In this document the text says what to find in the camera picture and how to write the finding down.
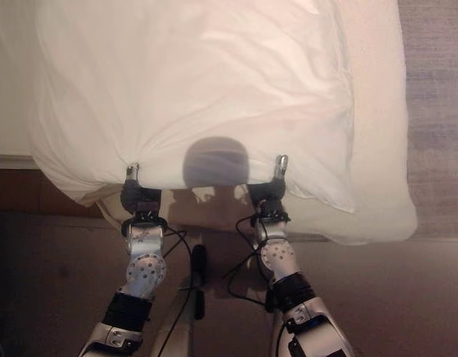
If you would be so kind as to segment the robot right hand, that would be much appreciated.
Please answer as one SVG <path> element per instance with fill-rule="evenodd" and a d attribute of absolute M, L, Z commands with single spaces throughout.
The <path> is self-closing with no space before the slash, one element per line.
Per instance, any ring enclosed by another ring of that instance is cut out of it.
<path fill-rule="evenodd" d="M 286 191 L 285 174 L 287 167 L 288 156 L 278 155 L 275 161 L 274 174 L 270 182 L 248 185 L 248 193 L 254 207 L 257 207 L 263 201 L 277 201 L 284 197 Z"/>

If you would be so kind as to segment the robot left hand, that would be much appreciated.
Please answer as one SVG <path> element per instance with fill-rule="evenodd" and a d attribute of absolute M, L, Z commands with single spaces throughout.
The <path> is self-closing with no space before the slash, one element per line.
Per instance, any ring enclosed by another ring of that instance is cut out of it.
<path fill-rule="evenodd" d="M 138 181 L 139 164 L 130 164 L 126 168 L 126 179 L 120 192 L 120 203 L 130 214 L 153 212 L 158 214 L 161 207 L 159 189 L 145 188 Z"/>

